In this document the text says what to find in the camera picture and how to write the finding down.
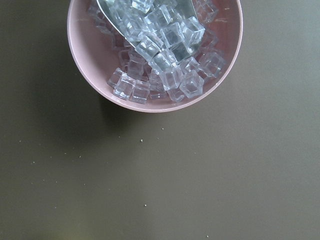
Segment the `metal ice scoop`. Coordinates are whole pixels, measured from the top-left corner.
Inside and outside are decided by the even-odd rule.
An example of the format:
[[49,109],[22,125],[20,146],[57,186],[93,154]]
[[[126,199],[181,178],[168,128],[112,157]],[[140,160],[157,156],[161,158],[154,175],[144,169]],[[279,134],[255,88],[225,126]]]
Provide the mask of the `metal ice scoop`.
[[112,27],[150,64],[192,56],[205,28],[191,0],[98,0]]

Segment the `pink bowl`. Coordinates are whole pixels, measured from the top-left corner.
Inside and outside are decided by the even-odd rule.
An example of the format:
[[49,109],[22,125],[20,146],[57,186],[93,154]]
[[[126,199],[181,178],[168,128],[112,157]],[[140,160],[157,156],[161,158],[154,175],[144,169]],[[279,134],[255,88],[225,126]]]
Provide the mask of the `pink bowl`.
[[203,94],[174,103],[169,99],[148,99],[146,104],[135,103],[114,96],[107,79],[120,67],[119,57],[112,50],[111,37],[101,33],[88,14],[89,0],[72,0],[67,16],[67,36],[70,51],[79,71],[91,87],[105,99],[116,105],[143,113],[166,113],[177,111],[201,101],[211,94],[231,71],[242,42],[243,12],[239,0],[214,0],[218,14],[209,28],[216,32],[219,41],[217,48],[224,53],[226,64],[219,77],[207,82]]

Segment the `clear ice cube pile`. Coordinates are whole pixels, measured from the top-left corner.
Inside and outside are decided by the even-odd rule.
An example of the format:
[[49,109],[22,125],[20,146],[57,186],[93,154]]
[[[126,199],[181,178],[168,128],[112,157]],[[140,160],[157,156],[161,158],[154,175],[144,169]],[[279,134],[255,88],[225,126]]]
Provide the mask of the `clear ice cube pile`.
[[226,64],[208,25],[218,8],[210,0],[193,1],[185,15],[176,0],[93,0],[88,14],[97,29],[112,37],[120,67],[106,81],[123,100],[145,104],[170,99],[179,103],[203,93]]

